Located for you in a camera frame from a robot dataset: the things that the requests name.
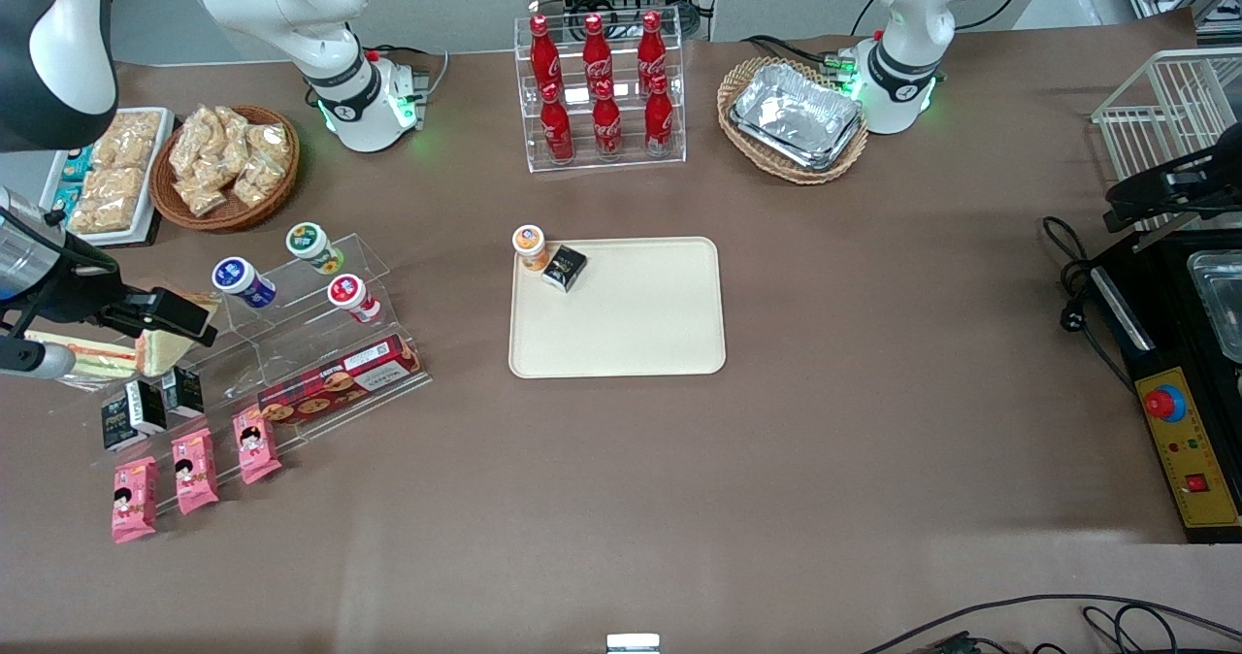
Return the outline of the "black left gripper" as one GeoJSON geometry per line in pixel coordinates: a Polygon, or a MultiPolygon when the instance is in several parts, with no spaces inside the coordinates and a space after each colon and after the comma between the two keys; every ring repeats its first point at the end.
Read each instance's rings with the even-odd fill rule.
{"type": "Polygon", "coordinates": [[[1123,231],[1167,213],[1240,213],[1241,151],[1217,149],[1194,166],[1163,174],[1135,174],[1105,190],[1104,226],[1123,231]]]}

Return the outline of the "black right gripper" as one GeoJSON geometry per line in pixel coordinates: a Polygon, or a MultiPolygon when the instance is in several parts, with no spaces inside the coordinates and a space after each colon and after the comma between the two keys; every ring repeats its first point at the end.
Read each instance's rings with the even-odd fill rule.
{"type": "Polygon", "coordinates": [[[166,288],[129,292],[111,256],[92,244],[65,247],[68,253],[43,279],[43,319],[61,325],[88,323],[132,339],[143,333],[173,333],[212,347],[219,331],[207,305],[166,288]],[[112,307],[118,304],[124,304],[124,321],[112,316],[112,307]]]}

